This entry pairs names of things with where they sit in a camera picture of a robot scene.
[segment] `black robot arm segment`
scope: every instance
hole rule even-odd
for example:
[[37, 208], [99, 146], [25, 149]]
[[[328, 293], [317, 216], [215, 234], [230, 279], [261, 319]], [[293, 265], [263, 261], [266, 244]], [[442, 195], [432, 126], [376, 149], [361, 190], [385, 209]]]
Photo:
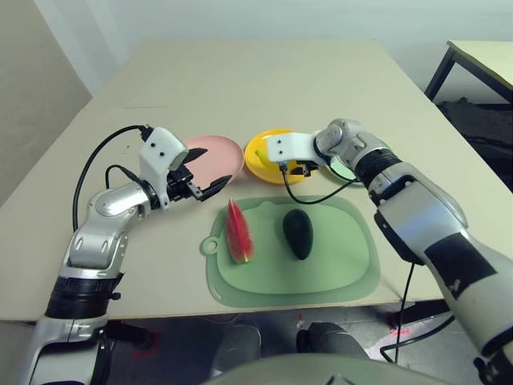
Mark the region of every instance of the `black robot arm segment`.
[[365, 185], [379, 229], [405, 261], [426, 265], [481, 354], [490, 383], [513, 370], [513, 261], [475, 240], [447, 192], [357, 121], [337, 119], [312, 135], [267, 139], [268, 157], [329, 164], [335, 157]]

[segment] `wire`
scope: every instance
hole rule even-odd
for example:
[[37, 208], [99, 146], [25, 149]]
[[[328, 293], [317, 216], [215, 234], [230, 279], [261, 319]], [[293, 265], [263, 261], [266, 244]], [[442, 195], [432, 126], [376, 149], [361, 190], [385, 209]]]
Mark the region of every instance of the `wire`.
[[287, 179], [287, 172], [285, 170], [281, 170], [281, 175], [283, 176], [283, 181], [285, 183], [285, 188], [287, 189], [287, 193], [289, 193], [289, 196], [293, 199], [293, 201], [295, 201], [295, 202], [297, 202], [297, 203], [299, 203], [301, 205], [316, 205], [317, 203], [324, 202], [325, 200], [327, 200], [327, 199], [331, 198], [332, 196], [338, 194], [340, 191], [342, 191], [344, 188], [346, 188], [350, 184], [353, 184], [354, 182], [358, 181], [358, 179], [352, 179], [349, 182], [347, 182], [346, 184], [344, 184], [343, 186], [341, 186], [340, 188], [337, 188], [332, 193], [326, 195], [325, 197], [317, 199], [316, 201], [301, 201], [301, 200], [297, 199], [294, 196], [292, 190], [290, 189], [289, 180]]
[[134, 174], [132, 171], [130, 171], [128, 168], [126, 167], [123, 167], [119, 164], [112, 164], [110, 165], [109, 167], [107, 167], [107, 169], [105, 170], [105, 188], [110, 188], [111, 187], [111, 183], [109, 181], [109, 172], [113, 169], [113, 168], [118, 168], [119, 170], [121, 170], [121, 172], [123, 174], [125, 174], [125, 176], [134, 181], [135, 183], [141, 185], [143, 182], [141, 179], [139, 179], [139, 177]]
[[408, 294], [408, 289], [410, 288], [411, 276], [414, 274], [415, 264], [412, 263], [410, 267], [410, 273], [408, 274], [408, 279], [406, 279], [406, 286], [404, 287], [404, 294], [402, 295], [401, 301], [401, 311], [399, 313], [399, 324], [398, 324], [398, 337], [395, 341], [395, 363], [398, 363], [399, 359], [399, 339], [401, 338], [401, 326], [402, 326], [402, 316], [404, 315], [404, 305], [406, 304], [406, 295]]
[[346, 180], [346, 181], [350, 181], [350, 180], [351, 180], [351, 179], [349, 179], [349, 178], [347, 178], [347, 177], [345, 177], [345, 176], [343, 176], [343, 175], [339, 174], [339, 173], [337, 172], [337, 170], [335, 170], [333, 167], [328, 166], [328, 168], [329, 168], [329, 170], [330, 170], [333, 174], [335, 174], [336, 176], [338, 176], [340, 179], [343, 179], [343, 180]]
[[128, 132], [132, 130], [139, 130], [141, 133], [144, 134], [146, 130], [149, 128], [145, 126], [128, 126], [125, 128], [121, 128], [120, 130], [113, 132], [110, 134], [107, 138], [103, 140], [102, 143], [98, 145], [97, 148], [92, 152], [92, 154], [89, 156], [89, 159], [87, 159], [86, 164], [83, 166], [82, 172], [80, 173], [79, 181], [77, 182], [77, 186], [75, 187], [75, 194], [73, 194], [73, 207], [71, 209], [71, 216], [72, 216], [72, 223], [73, 223], [73, 231], [76, 231], [79, 228], [79, 219], [78, 219], [78, 211], [79, 211], [79, 197], [80, 197], [80, 190], [82, 189], [82, 185], [84, 180], [86, 179], [87, 171], [89, 170], [89, 167], [93, 163], [93, 160], [96, 158], [98, 153], [101, 151], [102, 148], [104, 148], [107, 143], [109, 143], [111, 140], [113, 140], [115, 137]]
[[413, 337], [410, 339], [407, 339], [406, 341], [400, 342], [400, 343], [393, 343], [391, 345], [382, 346], [379, 348], [379, 352], [382, 354], [382, 356], [388, 361], [389, 363], [392, 363], [392, 358], [385, 353], [385, 351], [389, 351], [390, 349], [397, 349], [398, 347], [406, 347], [408, 345], [411, 345], [412, 343], [416, 343], [419, 341], [422, 341], [423, 339], [426, 339], [430, 337], [433, 334], [437, 334], [440, 330], [445, 329], [448, 327], [453, 321], [455, 320], [454, 315], [451, 315], [448, 319], [446, 319], [444, 322], [442, 322], [440, 325], [436, 326], [433, 330], [427, 331], [424, 334], [421, 334], [417, 337]]

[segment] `dark green avocado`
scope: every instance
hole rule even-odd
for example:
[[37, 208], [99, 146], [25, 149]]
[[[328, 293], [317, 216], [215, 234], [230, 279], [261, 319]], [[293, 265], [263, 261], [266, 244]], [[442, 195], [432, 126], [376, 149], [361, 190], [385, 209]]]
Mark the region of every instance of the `dark green avocado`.
[[298, 259], [304, 260], [310, 255], [313, 227], [307, 213], [300, 209], [290, 210], [283, 218], [283, 233]]

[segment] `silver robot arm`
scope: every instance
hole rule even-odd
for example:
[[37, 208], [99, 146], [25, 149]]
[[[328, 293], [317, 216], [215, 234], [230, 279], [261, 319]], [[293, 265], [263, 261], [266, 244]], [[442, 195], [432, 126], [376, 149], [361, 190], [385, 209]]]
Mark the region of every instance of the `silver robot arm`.
[[71, 238], [45, 314], [38, 320], [28, 350], [22, 385], [107, 381], [110, 351], [105, 337], [109, 301], [123, 277], [121, 264], [128, 232], [152, 210], [171, 201], [195, 197], [204, 201], [218, 193], [231, 176], [201, 190], [186, 164], [207, 150], [188, 150], [163, 128], [151, 134], [139, 152], [140, 183], [95, 195], [87, 219]]
[[430, 269], [454, 316], [490, 359], [480, 368], [483, 381], [513, 375], [513, 261], [469, 234], [454, 198], [354, 120], [334, 120], [311, 135], [272, 136], [267, 146], [281, 168], [289, 160], [323, 165], [333, 157], [349, 167], [376, 204], [374, 220], [386, 239], [402, 259]]

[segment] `beige table surface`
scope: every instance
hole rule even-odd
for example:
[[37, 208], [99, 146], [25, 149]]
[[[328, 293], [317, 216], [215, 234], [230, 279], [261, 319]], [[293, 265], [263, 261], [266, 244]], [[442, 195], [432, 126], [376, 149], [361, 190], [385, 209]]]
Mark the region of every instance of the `beige table surface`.
[[[480, 241], [513, 254], [509, 190], [375, 41], [150, 43], [75, 117], [0, 208], [0, 318], [33, 319], [46, 309], [71, 237], [71, 200], [79, 172], [93, 148], [114, 130], [150, 123], [183, 140], [221, 134], [244, 147], [264, 130], [312, 132], [336, 117], [360, 120], [459, 201]], [[83, 186], [80, 219], [87, 200], [103, 188], [109, 164], [138, 170], [140, 146], [134, 133], [101, 152]], [[317, 172], [293, 189], [318, 195], [335, 187]], [[111, 302], [110, 315], [239, 311], [209, 293], [200, 242], [229, 197], [285, 194], [244, 170], [209, 201], [181, 201], [150, 216], [131, 232], [123, 263], [127, 273], [119, 286], [123, 296]], [[343, 305], [398, 301], [409, 265], [375, 226], [375, 208], [366, 192], [348, 188], [341, 196], [366, 218], [382, 271], [371, 295]], [[416, 269], [409, 299], [440, 297], [428, 270]]]
[[513, 42], [449, 40], [447, 44], [513, 90]]

